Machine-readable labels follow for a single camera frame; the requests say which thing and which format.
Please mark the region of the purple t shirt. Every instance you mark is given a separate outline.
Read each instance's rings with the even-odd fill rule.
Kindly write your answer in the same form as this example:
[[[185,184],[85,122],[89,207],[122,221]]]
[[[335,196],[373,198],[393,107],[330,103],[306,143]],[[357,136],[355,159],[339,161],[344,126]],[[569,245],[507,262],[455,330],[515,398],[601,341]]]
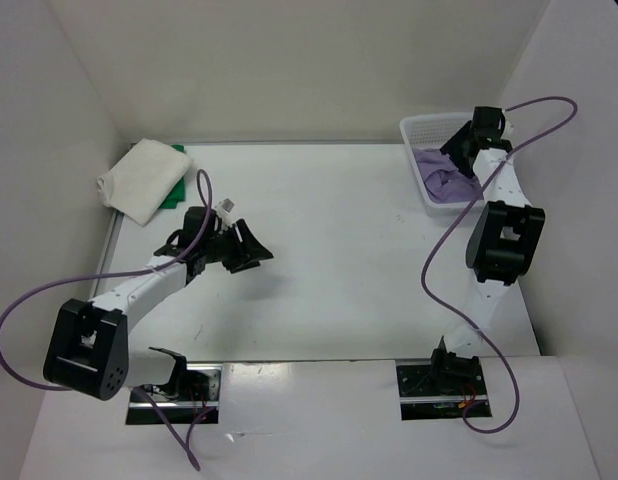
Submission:
[[[476,177],[464,176],[448,155],[435,149],[414,149],[414,159],[425,190],[436,204],[469,202],[482,198]]]

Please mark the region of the green t shirt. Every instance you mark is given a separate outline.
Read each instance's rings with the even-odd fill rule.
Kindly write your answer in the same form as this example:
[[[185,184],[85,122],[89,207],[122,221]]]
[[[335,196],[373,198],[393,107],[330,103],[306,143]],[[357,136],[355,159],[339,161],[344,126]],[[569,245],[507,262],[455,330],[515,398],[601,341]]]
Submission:
[[[159,209],[175,209],[186,197],[185,178],[181,177],[159,206]]]

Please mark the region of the white t shirt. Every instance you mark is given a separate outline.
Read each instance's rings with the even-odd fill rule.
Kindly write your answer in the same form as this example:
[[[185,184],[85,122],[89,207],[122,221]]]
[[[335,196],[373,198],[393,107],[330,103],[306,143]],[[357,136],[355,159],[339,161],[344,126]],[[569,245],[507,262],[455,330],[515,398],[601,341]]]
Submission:
[[[142,139],[97,178],[97,191],[104,206],[145,226],[191,165],[185,153]]]

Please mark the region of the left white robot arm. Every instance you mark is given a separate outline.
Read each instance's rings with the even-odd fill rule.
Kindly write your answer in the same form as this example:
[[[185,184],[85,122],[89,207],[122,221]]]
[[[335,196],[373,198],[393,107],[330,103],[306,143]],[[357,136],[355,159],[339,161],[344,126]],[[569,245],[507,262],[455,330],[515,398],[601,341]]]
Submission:
[[[222,230],[206,226],[201,236],[185,229],[173,232],[154,252],[146,274],[60,307],[44,379],[99,400],[111,399],[128,385],[129,333],[158,304],[184,289],[209,263],[237,273],[273,257],[243,219]]]

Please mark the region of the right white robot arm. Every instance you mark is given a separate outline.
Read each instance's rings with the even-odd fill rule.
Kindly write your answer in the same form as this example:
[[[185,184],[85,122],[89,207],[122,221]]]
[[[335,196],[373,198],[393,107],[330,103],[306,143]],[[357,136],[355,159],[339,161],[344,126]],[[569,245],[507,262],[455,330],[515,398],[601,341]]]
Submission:
[[[427,371],[428,383],[441,395],[471,392],[478,359],[459,354],[489,332],[500,300],[529,270],[545,222],[544,211],[522,192],[507,156],[512,147],[503,138],[505,128],[503,115],[470,120],[442,147],[462,174],[478,182],[484,206],[465,253],[474,279],[461,311],[474,324],[462,322],[443,338]]]

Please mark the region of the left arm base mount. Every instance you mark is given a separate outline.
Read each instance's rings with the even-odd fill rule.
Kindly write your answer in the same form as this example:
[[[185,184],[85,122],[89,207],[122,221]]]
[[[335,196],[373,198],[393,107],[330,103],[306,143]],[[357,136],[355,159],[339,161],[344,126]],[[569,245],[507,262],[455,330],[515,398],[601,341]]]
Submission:
[[[223,365],[189,363],[178,381],[161,385],[146,384],[143,391],[157,405],[169,422],[188,425],[205,409],[202,424],[217,424]],[[131,393],[125,424],[128,426],[158,425],[162,420],[152,404],[142,395]]]

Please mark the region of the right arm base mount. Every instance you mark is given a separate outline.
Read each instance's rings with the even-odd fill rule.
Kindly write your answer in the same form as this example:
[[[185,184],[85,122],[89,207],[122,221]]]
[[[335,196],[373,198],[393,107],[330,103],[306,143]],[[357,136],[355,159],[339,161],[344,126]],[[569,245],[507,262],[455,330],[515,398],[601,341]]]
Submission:
[[[435,375],[429,360],[396,362],[395,368],[403,421],[461,419],[471,405],[469,418],[492,416],[481,367],[471,378]]]

